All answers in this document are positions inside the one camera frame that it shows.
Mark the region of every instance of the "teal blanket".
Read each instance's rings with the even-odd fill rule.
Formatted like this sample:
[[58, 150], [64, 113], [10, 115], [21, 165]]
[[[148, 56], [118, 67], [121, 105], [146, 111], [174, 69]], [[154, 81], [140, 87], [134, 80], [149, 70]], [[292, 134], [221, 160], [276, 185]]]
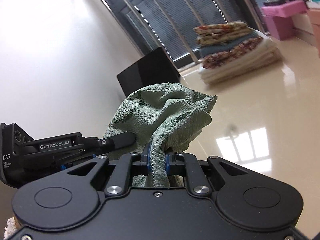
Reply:
[[211, 123], [210, 111], [216, 100], [217, 96], [204, 95], [178, 83], [137, 90], [122, 102], [105, 134], [130, 131], [136, 135], [136, 142], [108, 154], [110, 160], [127, 152], [142, 152], [145, 144], [151, 143], [150, 175], [136, 176], [133, 186], [177, 186], [177, 178], [168, 178], [165, 172], [164, 151], [170, 147], [174, 152], [187, 150], [202, 128]]
[[226, 42], [224, 44], [216, 44], [216, 45], [201, 47], [201, 48], [199, 48], [200, 57], [203, 58], [203, 57], [208, 56], [210, 54], [231, 50], [236, 45], [240, 44], [241, 42], [243, 42], [247, 39], [250, 39], [250, 38], [258, 37], [258, 36], [259, 36], [258, 33], [256, 31], [254, 31], [252, 33], [249, 33], [249, 34], [243, 36], [243, 37], [237, 38], [234, 41]]

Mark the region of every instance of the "white fabric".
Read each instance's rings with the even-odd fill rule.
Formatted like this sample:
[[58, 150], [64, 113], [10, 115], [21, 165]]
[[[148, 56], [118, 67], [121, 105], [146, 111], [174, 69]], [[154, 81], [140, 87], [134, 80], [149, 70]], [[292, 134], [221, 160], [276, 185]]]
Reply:
[[16, 221], [14, 220], [14, 217], [7, 220], [7, 225], [8, 227], [4, 228], [4, 239], [9, 238], [17, 231]]
[[249, 64], [239, 65], [235, 67], [232, 70], [229, 70], [228, 72], [224, 72], [217, 76], [212, 76], [211, 78], [203, 79], [204, 83], [206, 84], [214, 84], [219, 83], [222, 81], [225, 81], [227, 79], [240, 76], [244, 73], [247, 73], [249, 71], [259, 69], [262, 67], [265, 67], [267, 65], [270, 65], [278, 60], [281, 59], [281, 53], [278, 48], [274, 48], [273, 51], [269, 51], [268, 53], [261, 56], [258, 60], [255, 62], [251, 62]]
[[263, 41], [251, 52], [217, 69], [205, 69], [200, 65], [199, 74], [206, 84], [221, 82], [228, 78], [269, 65], [281, 58], [276, 43], [257, 31]]
[[263, 52], [267, 50], [272, 50], [276, 47], [276, 44], [272, 39], [264, 35], [262, 32], [256, 31], [261, 37], [263, 37], [263, 41], [251, 52], [243, 55], [242, 57], [222, 66], [216, 69], [205, 69], [202, 67], [202, 65], [199, 67], [199, 74], [201, 75], [201, 78], [205, 77], [211, 77], [212, 75], [215, 75], [217, 73], [221, 73], [227, 69], [233, 68], [237, 65], [241, 65], [244, 62], [247, 62], [248, 60], [251, 60], [253, 57], [257, 57], [261, 55]]

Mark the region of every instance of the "metal screw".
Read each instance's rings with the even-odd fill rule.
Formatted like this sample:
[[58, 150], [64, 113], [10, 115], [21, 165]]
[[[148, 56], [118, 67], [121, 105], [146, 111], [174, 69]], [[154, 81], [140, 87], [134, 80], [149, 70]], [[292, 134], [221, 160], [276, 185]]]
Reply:
[[154, 195], [155, 195], [155, 197], [161, 197], [161, 196], [163, 195], [163, 193], [161, 193], [161, 192], [155, 192]]
[[110, 186], [107, 188], [107, 192], [110, 194], [118, 194], [122, 191], [122, 188], [119, 186]]
[[30, 236], [24, 235], [21, 237], [21, 240], [32, 240]]
[[198, 194], [206, 194], [210, 191], [210, 189], [207, 186], [197, 186], [193, 189], [193, 191]]

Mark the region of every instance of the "black monitor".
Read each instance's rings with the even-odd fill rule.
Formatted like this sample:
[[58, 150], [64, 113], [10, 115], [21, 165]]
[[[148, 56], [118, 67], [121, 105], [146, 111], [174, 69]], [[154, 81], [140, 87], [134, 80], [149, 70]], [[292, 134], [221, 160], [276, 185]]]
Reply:
[[118, 81], [127, 97], [136, 90], [159, 83], [179, 83], [180, 74], [159, 47], [126, 68]]

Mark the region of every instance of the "tiled floor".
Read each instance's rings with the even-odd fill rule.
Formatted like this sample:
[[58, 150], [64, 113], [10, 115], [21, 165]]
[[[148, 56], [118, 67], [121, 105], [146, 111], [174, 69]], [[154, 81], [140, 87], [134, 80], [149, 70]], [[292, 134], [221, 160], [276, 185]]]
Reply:
[[189, 88], [218, 95], [212, 123], [188, 152], [219, 155], [294, 186], [304, 199], [297, 227], [312, 238], [320, 231], [320, 59], [297, 38], [278, 47], [283, 63], [215, 86], [201, 81], [197, 66], [182, 73]]

